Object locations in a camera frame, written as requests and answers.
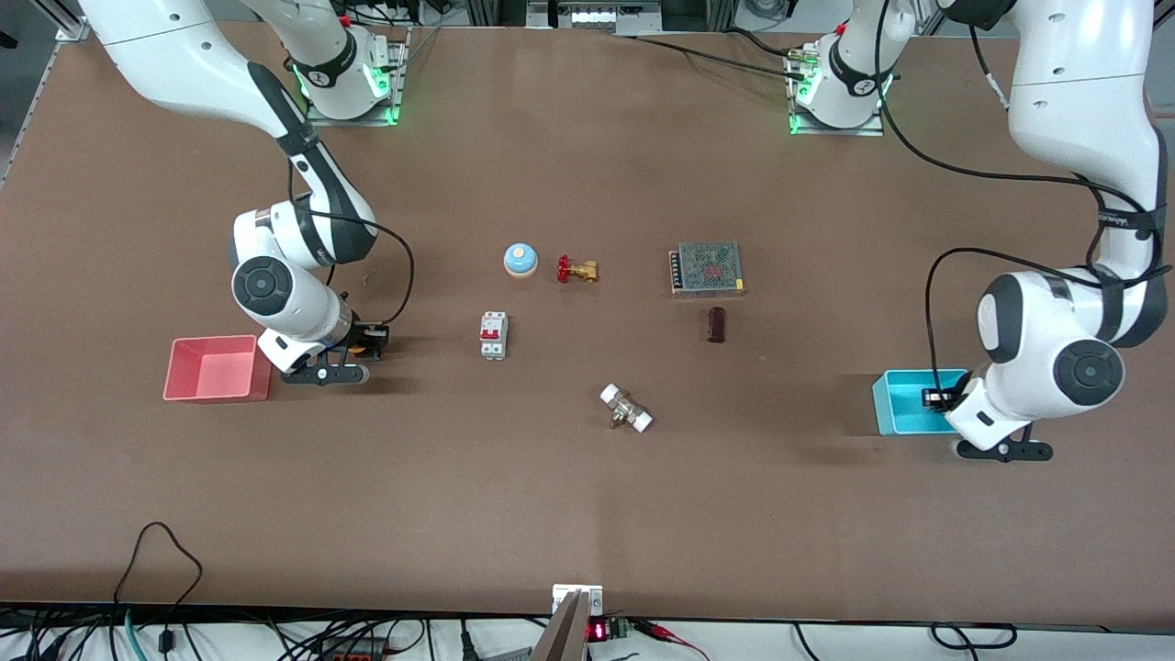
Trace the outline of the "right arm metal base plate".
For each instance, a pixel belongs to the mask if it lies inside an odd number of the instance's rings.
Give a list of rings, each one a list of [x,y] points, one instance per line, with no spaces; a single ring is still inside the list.
[[[361,26],[351,26],[348,32],[356,38],[357,55],[333,87],[316,87],[295,68],[308,119],[320,126],[397,124],[411,36],[389,40]]]

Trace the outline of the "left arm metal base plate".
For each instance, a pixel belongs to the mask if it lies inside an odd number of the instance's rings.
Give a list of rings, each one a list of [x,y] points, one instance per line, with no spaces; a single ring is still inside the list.
[[[848,66],[839,54],[835,35],[788,50],[785,66],[786,72],[799,75],[788,81],[790,134],[884,134],[878,92],[889,85],[892,75]]]

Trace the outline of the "red clip lead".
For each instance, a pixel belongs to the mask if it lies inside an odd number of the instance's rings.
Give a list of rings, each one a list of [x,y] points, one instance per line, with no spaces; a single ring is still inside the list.
[[[654,639],[656,641],[658,641],[658,643],[679,645],[679,647],[685,647],[689,650],[692,650],[698,655],[700,655],[701,661],[712,661],[711,657],[709,657],[709,653],[701,650],[701,648],[698,647],[697,645],[690,643],[689,640],[685,640],[684,638],[676,635],[674,632],[665,628],[664,626],[660,626],[660,623],[654,623],[649,620],[634,619],[634,618],[630,618],[629,623],[634,630],[642,633],[642,635],[646,635],[651,639]]]

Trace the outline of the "red plastic box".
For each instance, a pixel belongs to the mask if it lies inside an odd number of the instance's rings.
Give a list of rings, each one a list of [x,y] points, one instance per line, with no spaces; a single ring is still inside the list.
[[[164,402],[266,402],[271,364],[253,335],[173,340],[164,372]]]

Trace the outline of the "metal mesh power supply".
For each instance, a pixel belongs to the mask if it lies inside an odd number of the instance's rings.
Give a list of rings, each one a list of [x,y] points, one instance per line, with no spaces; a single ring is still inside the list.
[[[669,252],[672,298],[741,297],[746,294],[737,241],[682,242]]]

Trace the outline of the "white-capped metal pipe fitting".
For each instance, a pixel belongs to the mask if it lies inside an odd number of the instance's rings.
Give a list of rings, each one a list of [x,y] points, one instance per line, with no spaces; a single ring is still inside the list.
[[[600,390],[599,398],[611,411],[609,426],[612,430],[627,426],[637,432],[644,432],[654,423],[654,414],[643,409],[633,400],[632,394],[620,386],[609,384]]]

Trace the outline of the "blue plastic box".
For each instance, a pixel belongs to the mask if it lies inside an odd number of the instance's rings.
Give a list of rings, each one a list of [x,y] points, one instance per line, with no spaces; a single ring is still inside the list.
[[[932,369],[885,371],[872,387],[881,436],[951,436],[956,431],[945,414],[924,405],[924,390],[934,387]]]

